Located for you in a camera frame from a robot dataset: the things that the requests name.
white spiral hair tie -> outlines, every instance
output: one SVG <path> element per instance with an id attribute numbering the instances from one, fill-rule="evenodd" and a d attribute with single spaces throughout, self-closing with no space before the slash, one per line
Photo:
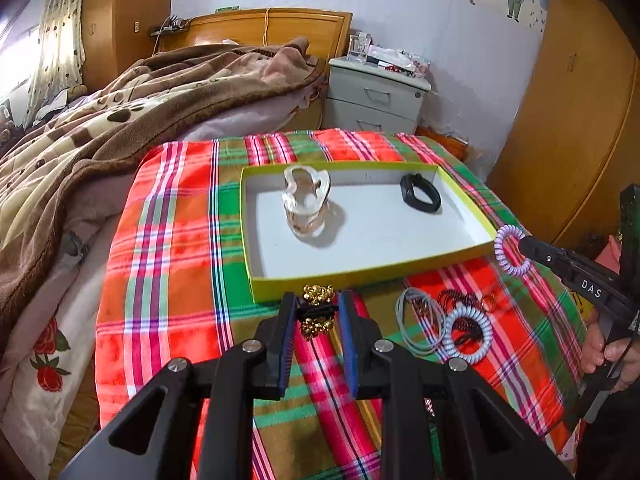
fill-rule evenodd
<path id="1" fill-rule="evenodd" d="M 504 254 L 504 237 L 507 235 L 511 235 L 518 240 L 522 240 L 525 237 L 524 232 L 519 227 L 515 225 L 503 225 L 500 229 L 498 229 L 498 233 L 495 235 L 494 242 L 494 251 L 495 251 L 495 259 L 498 260 L 498 263 L 502 267 L 502 270 L 511 276 L 523 276 L 531 267 L 531 260 L 525 258 L 524 262 L 519 266 L 514 266 L 509 263 L 507 260 L 506 254 Z"/>
<path id="2" fill-rule="evenodd" d="M 451 336 L 453 324 L 461 317 L 466 317 L 467 319 L 475 321 L 478 323 L 478 326 L 482 331 L 482 344 L 473 354 L 464 354 L 458 350 Z M 444 323 L 444 337 L 442 338 L 442 344 L 444 345 L 444 349 L 449 357 L 460 357 L 470 365 L 474 365 L 486 355 L 493 341 L 494 329 L 492 328 L 491 322 L 486 314 L 481 310 L 471 306 L 466 306 L 461 302 L 457 302 L 456 307 L 447 315 L 447 319 Z"/>

plaid tablecloth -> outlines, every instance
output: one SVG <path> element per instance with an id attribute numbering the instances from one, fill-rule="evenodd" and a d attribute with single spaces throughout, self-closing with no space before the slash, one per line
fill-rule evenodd
<path id="1" fill-rule="evenodd" d="M 421 137 L 327 130 L 164 144 L 140 166 L 111 247 L 95 357 L 103 425 L 172 357 L 218 357 L 276 313 L 277 305 L 253 303 L 249 290 L 240 174 L 248 165 L 325 159 L 439 164 L 496 227 L 516 223 L 463 164 Z M 482 258 L 359 290 L 361 315 L 396 341 L 394 303 L 406 285 L 432 295 L 446 287 L 478 297 L 494 293 L 495 338 L 476 369 L 535 432 L 545 433 L 574 402 L 584 328 L 571 296 L 548 270 L 536 266 L 512 278 Z M 409 312 L 406 318 L 411 333 L 430 336 L 424 319 Z M 351 399 L 337 332 L 307 343 L 296 331 L 285 399 L 255 403 L 254 476 L 376 478 L 380 416 L 379 401 Z M 567 438 L 560 424 L 546 441 L 560 452 Z M 197 463 L 198 451 L 192 473 Z"/>

hand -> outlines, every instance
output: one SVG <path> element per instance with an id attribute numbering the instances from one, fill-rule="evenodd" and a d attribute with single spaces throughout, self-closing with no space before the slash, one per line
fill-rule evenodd
<path id="1" fill-rule="evenodd" d="M 582 345 L 582 359 L 580 366 L 587 374 L 592 374 L 597 366 L 603 364 L 604 359 L 615 362 L 620 359 L 626 346 L 629 344 L 629 338 L 614 341 L 604 348 L 604 336 L 597 324 L 598 313 L 594 309 L 589 315 L 589 329 L 587 337 Z M 622 370 L 618 382 L 613 387 L 613 392 L 622 392 L 636 382 L 640 377 L 640 341 L 635 342 L 626 353 L 623 360 Z"/>
<path id="2" fill-rule="evenodd" d="M 596 368 L 604 362 L 604 336 L 598 326 L 598 312 L 593 309 L 587 322 L 587 336 L 582 345 L 582 359 L 580 368 L 586 374 L 593 374 Z"/>

purple spiral hair tie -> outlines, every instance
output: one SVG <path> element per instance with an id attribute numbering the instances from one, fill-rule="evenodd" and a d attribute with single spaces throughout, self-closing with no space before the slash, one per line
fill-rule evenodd
<path id="1" fill-rule="evenodd" d="M 498 229 L 498 233 L 495 235 L 494 242 L 494 251 L 495 251 L 495 259 L 498 260 L 498 263 L 502 267 L 502 270 L 511 276 L 523 276 L 531 267 L 531 260 L 525 258 L 524 262 L 520 266 L 514 266 L 509 263 L 507 260 L 506 254 L 504 254 L 504 237 L 507 235 L 511 235 L 516 237 L 518 240 L 522 240 L 525 237 L 524 232 L 519 227 L 515 225 L 504 225 L 500 229 Z"/>

brown blanket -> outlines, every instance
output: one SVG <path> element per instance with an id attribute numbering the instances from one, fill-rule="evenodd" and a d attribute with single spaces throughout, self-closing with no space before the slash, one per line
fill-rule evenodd
<path id="1" fill-rule="evenodd" d="M 0 358 L 55 261 L 74 191 L 134 171 L 149 149 L 195 123 L 311 84 L 324 61 L 305 57 L 306 46 L 295 40 L 279 48 L 204 45 L 157 54 L 0 159 Z"/>

